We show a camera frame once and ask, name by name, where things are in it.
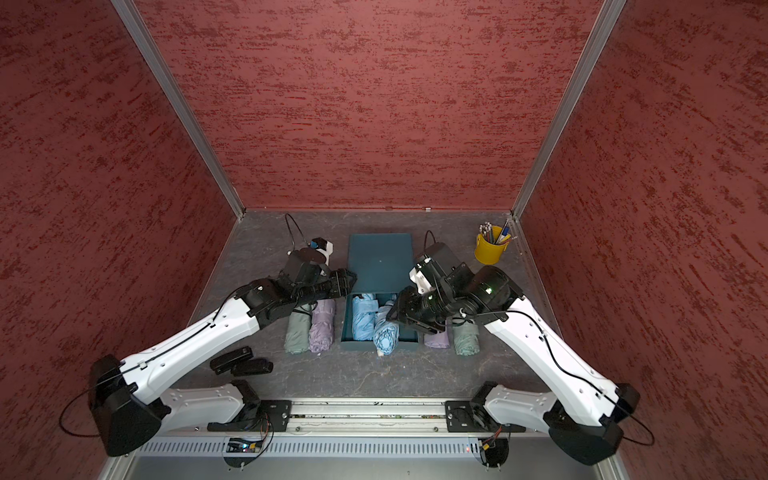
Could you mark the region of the light blue umbrella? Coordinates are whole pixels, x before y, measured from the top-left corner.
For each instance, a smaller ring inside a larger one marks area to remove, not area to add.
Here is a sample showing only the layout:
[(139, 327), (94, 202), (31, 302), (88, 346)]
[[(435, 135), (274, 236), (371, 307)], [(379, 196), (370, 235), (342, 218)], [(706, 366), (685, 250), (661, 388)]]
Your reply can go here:
[(355, 341), (371, 341), (379, 309), (377, 296), (357, 294), (352, 298), (352, 337)]
[(388, 314), (395, 301), (396, 297), (392, 296), (378, 308), (375, 314), (372, 341), (379, 357), (391, 355), (398, 345), (399, 325), (388, 320)]

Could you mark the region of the teal three-drawer cabinet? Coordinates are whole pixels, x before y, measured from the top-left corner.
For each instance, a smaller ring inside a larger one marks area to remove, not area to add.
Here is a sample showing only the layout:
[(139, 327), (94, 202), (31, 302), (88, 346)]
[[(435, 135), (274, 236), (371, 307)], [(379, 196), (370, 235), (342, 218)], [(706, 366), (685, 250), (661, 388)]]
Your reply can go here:
[(412, 286), (408, 277), (413, 267), (412, 237), (409, 233), (353, 234), (349, 237), (347, 265), (357, 280), (346, 297), (341, 349), (374, 351), (372, 341), (353, 338), (353, 296), (373, 294), (383, 303)]

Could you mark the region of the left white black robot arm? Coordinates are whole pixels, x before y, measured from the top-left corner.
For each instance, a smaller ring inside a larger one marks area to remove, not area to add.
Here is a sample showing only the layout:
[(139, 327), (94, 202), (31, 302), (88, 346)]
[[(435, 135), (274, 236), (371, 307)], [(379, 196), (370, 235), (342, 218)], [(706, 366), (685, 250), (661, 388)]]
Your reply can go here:
[(210, 431), (258, 431), (268, 416), (244, 380), (177, 389), (175, 383), (230, 345), (319, 300), (349, 295), (357, 276), (329, 267), (329, 253), (292, 251), (275, 278), (235, 288), (212, 313), (170, 338), (122, 360), (93, 363), (88, 407), (105, 452), (131, 453), (159, 433), (202, 426)]

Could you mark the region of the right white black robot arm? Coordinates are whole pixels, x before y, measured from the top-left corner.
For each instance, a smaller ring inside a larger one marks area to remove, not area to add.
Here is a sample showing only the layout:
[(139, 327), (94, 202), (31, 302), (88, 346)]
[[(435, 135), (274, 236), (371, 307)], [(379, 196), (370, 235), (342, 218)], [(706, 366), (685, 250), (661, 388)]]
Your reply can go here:
[(633, 416), (639, 392), (586, 363), (503, 270), (485, 265), (473, 272), (437, 242), (416, 258), (409, 278), (411, 284), (398, 294), (389, 320), (425, 334), (447, 326), (482, 326), (548, 388), (536, 393), (484, 383), (470, 403), (478, 426), (544, 432), (565, 454), (588, 466), (617, 453), (626, 439), (620, 424)]

